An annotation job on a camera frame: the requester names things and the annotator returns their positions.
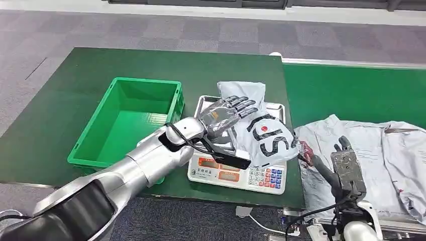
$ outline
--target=silver metal frame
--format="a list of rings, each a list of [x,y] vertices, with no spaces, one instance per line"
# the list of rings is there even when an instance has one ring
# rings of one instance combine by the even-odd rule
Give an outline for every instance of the silver metal frame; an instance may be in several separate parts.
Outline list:
[[[42,187],[42,188],[53,188],[58,189],[59,187],[44,185],[44,184],[33,184],[33,183],[25,183],[25,182],[0,182],[1,184],[11,184],[11,185],[22,185],[27,187]]]
[[[376,67],[376,68],[390,68],[390,69],[426,69],[426,64],[409,64],[409,63],[375,63],[375,62],[358,62],[358,61],[344,61],[344,60],[288,59],[288,58],[281,58],[281,61],[287,64],[321,64],[321,65],[371,67],[371,68]]]
[[[410,64],[410,63],[374,63],[374,62],[358,62],[358,61],[340,61],[340,60],[319,60],[319,59],[289,59],[281,58],[282,63],[287,64],[318,64],[318,65],[335,65],[349,67],[366,67],[366,68],[391,68],[391,69],[426,69],[426,64]],[[283,209],[284,215],[300,216],[302,212]],[[331,219],[315,218],[318,223],[331,224]],[[380,227],[385,231],[401,232],[401,233],[417,233],[426,234],[426,226],[416,221],[408,220],[379,220]]]

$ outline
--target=red digital display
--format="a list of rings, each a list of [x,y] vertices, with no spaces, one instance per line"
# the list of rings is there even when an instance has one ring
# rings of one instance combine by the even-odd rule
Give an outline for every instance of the red digital display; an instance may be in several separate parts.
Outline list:
[[[227,165],[224,165],[224,164],[221,165],[221,169],[228,170],[228,171],[234,171],[234,172],[239,172],[240,171],[239,168],[227,166]]]
[[[201,167],[219,168],[219,164],[214,159],[200,157],[198,159],[198,165]]]
[[[219,179],[238,182],[240,179],[240,175],[238,173],[233,173],[233,172],[219,172]]]

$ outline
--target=scale keypad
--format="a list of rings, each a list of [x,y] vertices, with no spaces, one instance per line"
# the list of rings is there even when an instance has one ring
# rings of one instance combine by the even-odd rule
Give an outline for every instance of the scale keypad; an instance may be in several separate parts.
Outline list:
[[[282,170],[276,168],[249,168],[248,183],[254,186],[281,188]]]

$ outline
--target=white power cord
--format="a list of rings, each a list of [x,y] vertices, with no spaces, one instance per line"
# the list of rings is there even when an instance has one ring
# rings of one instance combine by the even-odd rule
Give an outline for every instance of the white power cord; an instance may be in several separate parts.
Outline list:
[[[257,220],[255,220],[255,219],[251,216],[251,214],[249,214],[249,217],[251,217],[251,218],[252,218],[252,220],[253,220],[255,223],[257,223],[257,225],[259,225],[259,226],[260,226],[261,228],[263,228],[263,229],[266,229],[266,230],[271,231],[271,232],[277,232],[277,233],[285,234],[285,232],[278,231],[278,230],[274,230],[274,229],[270,229],[270,228],[267,228],[267,227],[265,227],[265,226],[261,225],[261,224],[260,224]],[[299,236],[299,235],[300,235],[300,232],[299,232],[299,231],[295,231],[295,232],[293,232],[293,233],[289,233],[289,234],[287,234],[287,235],[290,235],[290,236]]]

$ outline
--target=green tabletop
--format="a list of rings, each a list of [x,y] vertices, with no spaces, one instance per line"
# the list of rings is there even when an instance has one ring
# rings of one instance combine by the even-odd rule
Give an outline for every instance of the green tabletop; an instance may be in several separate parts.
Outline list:
[[[336,114],[426,128],[426,65],[288,60],[283,69],[295,127]]]
[[[218,96],[218,81],[263,82],[265,101],[285,105],[291,127],[279,57],[75,48],[0,138],[0,182],[60,187],[83,175],[66,158],[115,77],[180,81],[182,117],[193,115],[199,96]],[[187,166],[141,195],[303,209],[298,164],[287,166],[283,195],[190,182]]]

